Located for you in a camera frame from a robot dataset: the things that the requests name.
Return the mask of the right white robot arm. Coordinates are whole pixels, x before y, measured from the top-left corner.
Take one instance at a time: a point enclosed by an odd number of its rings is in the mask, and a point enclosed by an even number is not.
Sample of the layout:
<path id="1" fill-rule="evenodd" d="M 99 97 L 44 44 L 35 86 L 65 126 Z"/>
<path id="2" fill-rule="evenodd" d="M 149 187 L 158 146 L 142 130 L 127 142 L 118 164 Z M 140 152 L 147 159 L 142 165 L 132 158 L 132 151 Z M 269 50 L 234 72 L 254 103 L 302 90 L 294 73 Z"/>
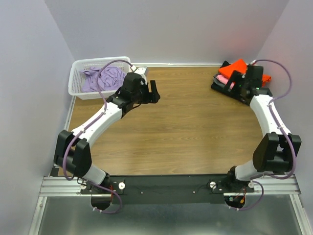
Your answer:
<path id="1" fill-rule="evenodd" d="M 252 109 L 263 135 L 252 159 L 228 171 L 222 185 L 231 192 L 262 176 L 284 180 L 295 171 L 301 138 L 293 135 L 283 123 L 274 104 L 276 98 L 262 86 L 262 77 L 263 67 L 253 61 L 247 65 L 246 71 L 232 73 L 230 81 L 235 82 L 233 88 L 230 88 L 230 83 L 224 88 Z"/>

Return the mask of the orange t-shirt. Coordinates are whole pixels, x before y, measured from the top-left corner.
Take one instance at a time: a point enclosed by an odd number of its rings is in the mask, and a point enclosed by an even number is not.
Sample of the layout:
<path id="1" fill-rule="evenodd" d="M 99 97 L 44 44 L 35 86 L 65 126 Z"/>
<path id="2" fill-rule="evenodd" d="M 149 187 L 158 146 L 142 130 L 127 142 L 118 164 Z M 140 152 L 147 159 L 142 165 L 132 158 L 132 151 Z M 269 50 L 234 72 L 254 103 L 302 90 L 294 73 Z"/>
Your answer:
<path id="1" fill-rule="evenodd" d="M 230 78 L 233 71 L 239 71 L 245 73 L 247 70 L 247 64 L 243 59 L 238 59 L 234 63 L 230 64 L 227 61 L 224 61 L 221 68 L 219 68 L 219 74 L 222 74 L 226 78 Z M 264 74 L 262 78 L 262 87 L 271 81 L 271 76 Z"/>

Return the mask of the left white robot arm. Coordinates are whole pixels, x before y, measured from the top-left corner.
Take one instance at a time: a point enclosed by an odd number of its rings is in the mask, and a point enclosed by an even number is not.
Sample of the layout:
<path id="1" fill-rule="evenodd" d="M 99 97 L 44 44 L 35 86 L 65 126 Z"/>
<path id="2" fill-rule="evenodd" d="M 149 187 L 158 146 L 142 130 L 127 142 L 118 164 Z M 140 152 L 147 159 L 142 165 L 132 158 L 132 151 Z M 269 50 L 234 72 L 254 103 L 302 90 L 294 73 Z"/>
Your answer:
<path id="1" fill-rule="evenodd" d="M 146 82 L 142 75 L 129 72 L 123 85 L 105 99 L 104 105 L 89 120 L 72 131 L 63 130 L 56 142 L 54 163 L 64 173 L 91 182 L 97 193 L 109 186 L 109 174 L 92 162 L 91 147 L 115 122 L 141 104 L 155 104 L 160 100 L 154 80 Z"/>

